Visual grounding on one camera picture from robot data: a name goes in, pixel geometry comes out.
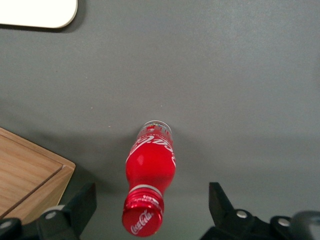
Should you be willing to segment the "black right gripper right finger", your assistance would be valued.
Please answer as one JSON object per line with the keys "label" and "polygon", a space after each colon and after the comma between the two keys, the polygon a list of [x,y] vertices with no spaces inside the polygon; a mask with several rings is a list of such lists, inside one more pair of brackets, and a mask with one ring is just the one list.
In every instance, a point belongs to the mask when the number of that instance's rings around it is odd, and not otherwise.
{"label": "black right gripper right finger", "polygon": [[214,226],[202,240],[299,240],[291,229],[292,219],[274,216],[262,221],[244,209],[234,208],[218,182],[209,183],[208,207]]}

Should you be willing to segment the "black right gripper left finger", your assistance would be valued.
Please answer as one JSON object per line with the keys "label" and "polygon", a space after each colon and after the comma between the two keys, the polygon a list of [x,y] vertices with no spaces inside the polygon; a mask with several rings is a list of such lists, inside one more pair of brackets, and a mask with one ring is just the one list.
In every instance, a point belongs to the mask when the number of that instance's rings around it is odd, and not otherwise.
{"label": "black right gripper left finger", "polygon": [[17,217],[0,220],[2,240],[79,240],[97,208],[96,184],[86,183],[66,204],[47,209],[22,224]]}

